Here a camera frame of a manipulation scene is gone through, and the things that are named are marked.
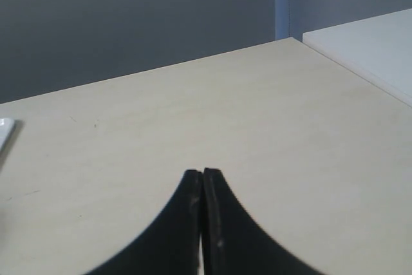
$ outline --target white object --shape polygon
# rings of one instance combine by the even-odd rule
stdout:
[[[303,42],[412,106],[412,9],[307,32]]]
[[[0,118],[0,152],[6,145],[6,141],[14,128],[13,119]]]
[[[412,274],[412,109],[293,39],[0,105],[0,273],[85,274],[217,167],[331,275]]]

